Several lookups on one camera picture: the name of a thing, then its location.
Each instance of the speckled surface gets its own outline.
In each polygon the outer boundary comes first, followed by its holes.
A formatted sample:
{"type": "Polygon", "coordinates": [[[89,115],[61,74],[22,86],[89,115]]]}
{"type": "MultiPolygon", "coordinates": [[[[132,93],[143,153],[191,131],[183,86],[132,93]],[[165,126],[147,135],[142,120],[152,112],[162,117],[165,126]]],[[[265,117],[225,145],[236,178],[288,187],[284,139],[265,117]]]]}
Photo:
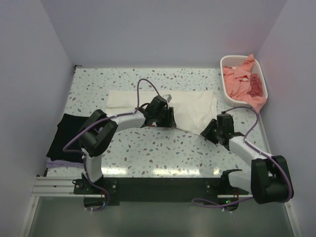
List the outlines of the speckled surface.
{"type": "MultiPolygon", "coordinates": [[[[77,69],[65,113],[89,116],[105,109],[109,90],[135,90],[138,79],[148,78],[157,89],[213,90],[220,113],[230,107],[223,98],[219,69],[77,69]]],[[[141,90],[152,90],[142,82],[141,90]]],[[[246,109],[231,111],[235,131],[245,133],[256,116],[246,109]]],[[[266,150],[257,126],[248,139],[266,150]]],[[[102,157],[105,176],[117,177],[212,177],[227,169],[250,167],[235,154],[201,136],[177,129],[134,128],[115,134],[102,157]]],[[[80,177],[82,169],[58,167],[47,176],[80,177]]]]}

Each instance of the white wall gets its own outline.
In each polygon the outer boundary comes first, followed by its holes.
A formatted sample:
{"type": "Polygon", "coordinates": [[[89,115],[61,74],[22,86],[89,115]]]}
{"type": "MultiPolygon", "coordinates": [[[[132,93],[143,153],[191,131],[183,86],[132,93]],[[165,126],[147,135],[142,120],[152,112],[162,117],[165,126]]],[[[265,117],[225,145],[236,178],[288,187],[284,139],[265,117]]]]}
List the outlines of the white wall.
{"type": "Polygon", "coordinates": [[[316,2],[288,0],[257,55],[269,99],[262,118],[274,154],[288,160],[304,236],[315,236],[316,2]]]}
{"type": "Polygon", "coordinates": [[[72,64],[39,0],[0,4],[0,236],[11,237],[44,172],[72,64]]]}
{"type": "Polygon", "coordinates": [[[286,0],[41,0],[75,64],[219,67],[257,53],[286,0]]]}

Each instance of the white cloth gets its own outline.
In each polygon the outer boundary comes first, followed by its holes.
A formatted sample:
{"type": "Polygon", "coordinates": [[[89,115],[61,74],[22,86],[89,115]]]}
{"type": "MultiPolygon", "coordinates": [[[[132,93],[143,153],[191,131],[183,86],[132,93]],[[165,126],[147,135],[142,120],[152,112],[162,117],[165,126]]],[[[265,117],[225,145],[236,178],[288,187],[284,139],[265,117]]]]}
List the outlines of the white cloth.
{"type": "MultiPolygon", "coordinates": [[[[200,134],[212,119],[216,118],[217,99],[213,91],[159,91],[160,95],[170,94],[170,106],[174,109],[177,128],[200,134]]],[[[140,105],[150,103],[157,95],[155,91],[140,91],[140,105]]],[[[119,114],[132,111],[137,106],[136,91],[110,90],[106,113],[119,114]]]]}

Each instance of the robotic arm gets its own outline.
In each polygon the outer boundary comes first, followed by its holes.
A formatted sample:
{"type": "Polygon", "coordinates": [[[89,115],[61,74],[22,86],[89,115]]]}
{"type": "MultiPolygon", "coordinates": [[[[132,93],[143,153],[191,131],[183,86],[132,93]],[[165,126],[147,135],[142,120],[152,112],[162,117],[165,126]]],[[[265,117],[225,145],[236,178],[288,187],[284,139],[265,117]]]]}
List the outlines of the robotic arm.
{"type": "MultiPolygon", "coordinates": [[[[160,127],[176,127],[173,108],[168,104],[170,100],[170,95],[156,96],[151,103],[147,104],[145,109],[141,106],[136,112],[101,122],[79,138],[80,146],[89,154],[86,159],[86,170],[92,183],[101,187],[104,186],[102,183],[101,155],[109,146],[116,132],[152,124],[160,127]]],[[[108,116],[104,112],[96,110],[79,132],[106,117],[108,116]]],[[[246,141],[242,133],[235,132],[231,115],[225,112],[219,114],[217,119],[213,119],[201,135],[214,144],[220,143],[251,166],[251,173],[240,169],[224,171],[220,178],[221,187],[245,190],[251,193],[259,204],[272,201],[282,202],[288,196],[293,197],[294,192],[285,158],[264,153],[246,141]]]]}

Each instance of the gray floor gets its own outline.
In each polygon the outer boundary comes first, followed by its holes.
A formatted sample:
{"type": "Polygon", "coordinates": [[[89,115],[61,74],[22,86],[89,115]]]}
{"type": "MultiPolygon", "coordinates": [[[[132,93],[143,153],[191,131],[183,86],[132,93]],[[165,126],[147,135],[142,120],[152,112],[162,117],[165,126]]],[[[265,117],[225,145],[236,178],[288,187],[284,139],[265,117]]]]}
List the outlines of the gray floor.
{"type": "Polygon", "coordinates": [[[293,236],[280,203],[250,200],[230,214],[191,203],[122,202],[100,212],[83,208],[80,197],[43,197],[32,237],[221,237],[293,236]]]}

